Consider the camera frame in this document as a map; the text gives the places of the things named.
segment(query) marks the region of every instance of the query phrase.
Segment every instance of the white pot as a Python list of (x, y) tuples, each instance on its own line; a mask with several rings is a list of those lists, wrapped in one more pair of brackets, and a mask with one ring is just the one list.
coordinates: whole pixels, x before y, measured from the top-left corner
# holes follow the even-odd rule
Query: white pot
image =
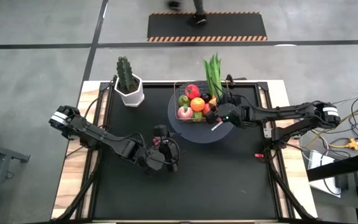
[(131, 107), (137, 107), (140, 105), (140, 103), (144, 100), (144, 94), (143, 94), (143, 83), (142, 79), (137, 77), (135, 74), (132, 74), (137, 81), (139, 82), (139, 87), (135, 92), (132, 92), (130, 94), (124, 94), (121, 93), (118, 90), (118, 83), (119, 83), (119, 77), (116, 81), (116, 86), (114, 87), (115, 91), (119, 93), (121, 96), (122, 101), (124, 102), (125, 106), (131, 106)]

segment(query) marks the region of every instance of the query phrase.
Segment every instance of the black floor mat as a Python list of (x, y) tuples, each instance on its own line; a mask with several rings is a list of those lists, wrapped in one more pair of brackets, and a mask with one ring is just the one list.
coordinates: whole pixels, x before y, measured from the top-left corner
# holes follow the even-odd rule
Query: black floor mat
[[(144, 84), (145, 100), (138, 108), (112, 98), (110, 133), (142, 133), (148, 145), (152, 129), (166, 124), (173, 88)], [(234, 88), (258, 105), (255, 88)], [(233, 128), (223, 139), (195, 144), (173, 137), (185, 152), (179, 171), (164, 167), (147, 176), (144, 169), (104, 151), (100, 164), (94, 218), (98, 220), (273, 220), (276, 219), (266, 163), (255, 158), (264, 148), (261, 127)]]
[(191, 26), (193, 12), (160, 12), (149, 16), (147, 41), (250, 41), (267, 40), (258, 12), (209, 12), (207, 23)]

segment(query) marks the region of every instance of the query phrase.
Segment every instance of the wire basket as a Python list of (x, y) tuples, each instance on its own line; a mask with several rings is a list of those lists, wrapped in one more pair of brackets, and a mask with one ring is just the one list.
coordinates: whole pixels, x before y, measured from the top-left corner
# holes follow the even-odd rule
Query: wire basket
[[(221, 80), (221, 83), (225, 83), (226, 84), (226, 88), (229, 87), (229, 85), (227, 84), (227, 81), (225, 80)], [(181, 123), (199, 123), (199, 122), (206, 122), (205, 117), (203, 116), (202, 118), (179, 118), (178, 117), (178, 109), (179, 109), (179, 97), (182, 95), (185, 95), (185, 88), (186, 86), (190, 85), (190, 84), (194, 84), (198, 87), (198, 89), (200, 90), (200, 93), (209, 93), (209, 88), (208, 85), (206, 83), (206, 81), (194, 81), (194, 82), (175, 82), (173, 84), (173, 97), (175, 99), (175, 117), (176, 119), (178, 119)]]

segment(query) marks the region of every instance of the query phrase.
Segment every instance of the fruit basket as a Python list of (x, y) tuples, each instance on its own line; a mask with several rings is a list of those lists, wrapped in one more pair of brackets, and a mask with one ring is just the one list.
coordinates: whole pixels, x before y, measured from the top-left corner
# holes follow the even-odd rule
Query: fruit basket
[(181, 123), (206, 122), (205, 114), (209, 111), (209, 104), (216, 104), (214, 103), (216, 102), (215, 97), (209, 94), (206, 81), (175, 82), (173, 84), (173, 94), (175, 99), (175, 116)]

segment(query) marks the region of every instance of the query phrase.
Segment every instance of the cactus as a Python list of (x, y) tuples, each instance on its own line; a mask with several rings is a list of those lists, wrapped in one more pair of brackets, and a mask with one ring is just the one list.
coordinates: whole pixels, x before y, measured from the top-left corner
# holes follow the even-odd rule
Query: cactus
[(131, 64), (126, 57), (119, 57), (117, 62), (117, 74), (119, 77), (119, 88), (123, 93), (132, 93), (138, 88), (132, 75)]

